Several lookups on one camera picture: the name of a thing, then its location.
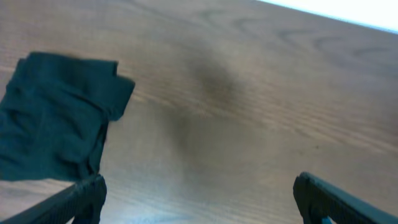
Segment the cloth fold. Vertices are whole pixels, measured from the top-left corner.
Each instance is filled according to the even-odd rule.
[[[134,82],[117,62],[33,52],[0,103],[0,179],[80,180],[98,173],[109,121]]]

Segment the wood grain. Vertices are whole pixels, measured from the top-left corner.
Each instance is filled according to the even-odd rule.
[[[257,1],[0,1],[3,94],[33,50],[137,83],[109,127],[103,223],[298,223],[303,170],[398,215],[396,35]],[[0,200],[36,203],[19,185]]]

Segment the folded cloth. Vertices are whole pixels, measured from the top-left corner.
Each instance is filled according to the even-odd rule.
[[[40,52],[20,59],[0,103],[0,179],[97,174],[108,123],[134,89],[117,66]]]

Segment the teal fabric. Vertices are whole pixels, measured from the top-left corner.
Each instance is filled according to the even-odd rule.
[[[97,174],[109,121],[134,82],[117,62],[33,52],[0,103],[0,179],[80,180]]]

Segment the cloth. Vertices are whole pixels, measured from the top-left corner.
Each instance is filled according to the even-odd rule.
[[[0,103],[0,179],[80,180],[97,174],[109,121],[134,82],[117,62],[33,52]]]

